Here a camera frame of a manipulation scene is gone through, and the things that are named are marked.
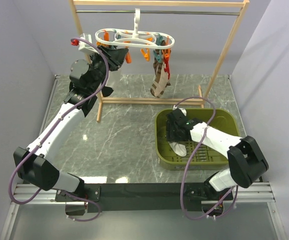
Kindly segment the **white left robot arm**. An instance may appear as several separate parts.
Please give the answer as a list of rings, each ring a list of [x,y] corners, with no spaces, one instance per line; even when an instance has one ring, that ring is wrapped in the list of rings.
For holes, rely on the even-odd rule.
[[[56,117],[41,135],[26,148],[18,147],[13,153],[18,177],[41,190],[66,191],[71,200],[79,201],[86,196],[85,182],[78,176],[58,170],[51,161],[67,140],[71,131],[89,114],[97,101],[96,91],[104,97],[113,88],[104,83],[110,72],[123,65],[129,50],[99,46],[91,61],[76,60],[70,69],[69,92]]]

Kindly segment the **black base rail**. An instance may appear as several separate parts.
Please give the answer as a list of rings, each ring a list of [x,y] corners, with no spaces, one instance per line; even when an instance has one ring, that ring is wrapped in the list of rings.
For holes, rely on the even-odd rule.
[[[217,202],[227,191],[217,192],[203,182],[185,183],[184,207],[200,212],[202,202]],[[180,193],[180,183],[86,183],[81,197],[99,204],[102,211],[178,210]]]

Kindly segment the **white plastic clip hanger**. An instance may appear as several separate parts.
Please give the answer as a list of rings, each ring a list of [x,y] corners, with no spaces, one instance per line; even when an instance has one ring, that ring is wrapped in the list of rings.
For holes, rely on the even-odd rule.
[[[103,28],[95,33],[97,42],[107,46],[166,50],[175,45],[175,39],[163,32],[140,31],[141,10],[136,8],[133,29]]]

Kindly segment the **brown striped sock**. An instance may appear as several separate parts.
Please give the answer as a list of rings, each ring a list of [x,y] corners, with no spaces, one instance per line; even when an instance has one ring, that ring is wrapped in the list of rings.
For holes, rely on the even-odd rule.
[[[164,65],[164,61],[159,62],[157,59],[154,59],[153,69],[154,69],[155,77],[157,79],[161,77],[161,72],[162,72],[162,69],[163,69],[163,65]]]

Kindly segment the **red and beige sock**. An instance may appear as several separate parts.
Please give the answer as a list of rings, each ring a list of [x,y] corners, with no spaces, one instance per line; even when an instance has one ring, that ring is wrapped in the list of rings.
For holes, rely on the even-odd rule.
[[[170,86],[170,80],[168,79],[168,73],[164,70],[165,64],[163,64],[163,69],[161,70],[160,78],[154,77],[153,83],[150,88],[150,93],[155,98],[160,98],[163,94],[165,89]]]

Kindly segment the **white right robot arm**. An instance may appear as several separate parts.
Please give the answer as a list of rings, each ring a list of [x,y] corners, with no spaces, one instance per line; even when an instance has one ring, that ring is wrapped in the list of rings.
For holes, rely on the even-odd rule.
[[[220,153],[228,160],[228,168],[210,176],[197,195],[203,194],[207,200],[214,200],[222,191],[234,186],[247,189],[268,169],[257,141],[251,137],[244,138],[230,135],[209,126],[206,122],[187,117],[183,108],[174,108],[166,116],[166,140],[173,152],[184,157],[187,155],[184,142],[196,142]]]

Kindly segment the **wooden drying rack frame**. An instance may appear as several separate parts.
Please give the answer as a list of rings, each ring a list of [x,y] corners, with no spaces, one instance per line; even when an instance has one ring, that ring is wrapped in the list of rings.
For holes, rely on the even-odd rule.
[[[147,62],[154,62],[157,59],[165,64],[164,71],[168,73],[171,80],[171,68],[176,71],[200,70],[211,62],[215,65],[206,90],[199,89],[198,99],[187,100],[188,106],[203,106],[206,97],[209,95],[214,81],[222,67],[222,64],[230,50],[234,37],[241,25],[245,13],[249,7],[249,1],[182,1],[182,0],[71,0],[69,6],[72,12],[74,23],[78,34],[82,34],[83,28],[79,14],[83,13],[82,6],[87,6],[89,14],[97,14],[99,7],[102,13],[119,14],[123,12],[123,7],[129,7],[130,13],[135,13],[135,9],[140,9],[140,17],[144,14],[172,15],[172,19],[166,18],[164,22],[168,29],[175,29],[176,35],[165,33],[164,31],[141,30],[146,32],[159,32],[172,36],[175,44],[169,49],[148,49],[136,47],[121,47],[128,50],[139,49]],[[203,34],[208,24],[201,20],[193,20],[193,16],[233,16],[234,22],[227,39],[223,40],[216,36],[214,40],[208,40]],[[156,98],[151,94],[149,97],[103,97],[98,94],[99,107],[97,111],[97,121],[101,120],[103,106],[108,104],[117,105],[174,105],[180,102],[179,98],[165,98],[163,95]]]

